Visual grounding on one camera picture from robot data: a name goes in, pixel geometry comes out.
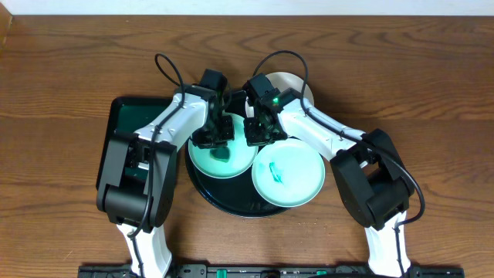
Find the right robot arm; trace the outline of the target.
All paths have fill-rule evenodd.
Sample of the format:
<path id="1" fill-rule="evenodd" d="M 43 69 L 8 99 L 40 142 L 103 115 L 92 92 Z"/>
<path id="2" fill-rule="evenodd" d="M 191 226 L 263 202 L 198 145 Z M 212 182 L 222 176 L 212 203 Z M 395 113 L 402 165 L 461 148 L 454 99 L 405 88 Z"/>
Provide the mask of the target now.
<path id="1" fill-rule="evenodd" d="M 267 148 L 294 137 L 326 158 L 345 209 L 365 229 L 370 270 L 379 276 L 405 276 L 411 262 L 402 228 L 421 218 L 425 203 L 407 218 L 410 197 L 424 196 L 389 135 L 347 127 L 298 95 L 249 102 L 254 114 L 244 121 L 247 143 Z"/>

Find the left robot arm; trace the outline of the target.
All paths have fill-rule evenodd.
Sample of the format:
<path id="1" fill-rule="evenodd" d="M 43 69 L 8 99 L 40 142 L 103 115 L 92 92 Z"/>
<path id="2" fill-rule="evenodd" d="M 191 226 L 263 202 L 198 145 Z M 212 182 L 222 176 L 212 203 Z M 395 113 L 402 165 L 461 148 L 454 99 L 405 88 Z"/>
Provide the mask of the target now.
<path id="1" fill-rule="evenodd" d="M 223 147 L 233 124 L 223 114 L 223 88 L 181 85 L 152 121 L 132 131 L 107 135 L 97 178 L 96 206 L 126 238 L 130 273 L 164 277 L 172 261 L 164 222 L 171 209 L 178 151 L 188 140 Z"/>

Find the mint green plate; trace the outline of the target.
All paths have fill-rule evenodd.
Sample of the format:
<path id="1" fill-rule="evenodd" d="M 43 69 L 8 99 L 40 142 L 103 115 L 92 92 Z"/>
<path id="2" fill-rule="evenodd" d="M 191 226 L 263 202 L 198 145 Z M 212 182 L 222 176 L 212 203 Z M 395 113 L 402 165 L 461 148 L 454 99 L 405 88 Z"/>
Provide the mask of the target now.
<path id="1" fill-rule="evenodd" d="M 232 116 L 235 137 L 226 147 L 230 150 L 228 162 L 220 162 L 210 157 L 211 149 L 200 149 L 191 142 L 188 143 L 189 157 L 193 165 L 202 173 L 212 178 L 233 178 L 246 171 L 253 163 L 258 153 L 256 146 L 248 146 L 244 134 L 244 118 L 238 114 Z"/>
<path id="2" fill-rule="evenodd" d="M 321 155 L 307 143 L 289 138 L 265 146 L 252 165 L 252 182 L 267 202 L 301 206 L 323 187 L 326 169 Z"/>

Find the green sponge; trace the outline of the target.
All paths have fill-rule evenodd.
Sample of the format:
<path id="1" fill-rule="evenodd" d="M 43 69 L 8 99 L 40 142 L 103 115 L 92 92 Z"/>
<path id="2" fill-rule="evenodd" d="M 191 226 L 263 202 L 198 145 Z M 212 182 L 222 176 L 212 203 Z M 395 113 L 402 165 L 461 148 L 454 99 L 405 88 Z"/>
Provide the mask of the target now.
<path id="1" fill-rule="evenodd" d="M 218 147 L 218 148 L 212 148 L 209 151 L 210 157 L 212 159 L 215 159 L 216 161 L 220 162 L 228 162 L 230 159 L 230 150 L 228 147 Z"/>

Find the white plate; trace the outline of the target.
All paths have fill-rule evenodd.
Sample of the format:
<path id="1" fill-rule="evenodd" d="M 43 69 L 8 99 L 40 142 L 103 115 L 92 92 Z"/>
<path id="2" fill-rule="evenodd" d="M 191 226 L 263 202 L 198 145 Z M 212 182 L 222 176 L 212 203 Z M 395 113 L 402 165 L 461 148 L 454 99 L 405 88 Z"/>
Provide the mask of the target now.
<path id="1" fill-rule="evenodd" d="M 293 88 L 299 92 L 302 90 L 303 79 L 295 74 L 287 72 L 274 72 L 267 74 L 266 77 L 274 87 L 279 89 L 280 92 L 283 92 L 289 88 Z M 308 99 L 310 104 L 314 105 L 313 93 L 308 85 L 306 85 L 304 90 L 304 97 Z M 245 101 L 245 113 L 246 117 L 254 117 L 254 108 L 253 105 L 248 104 L 248 98 Z"/>

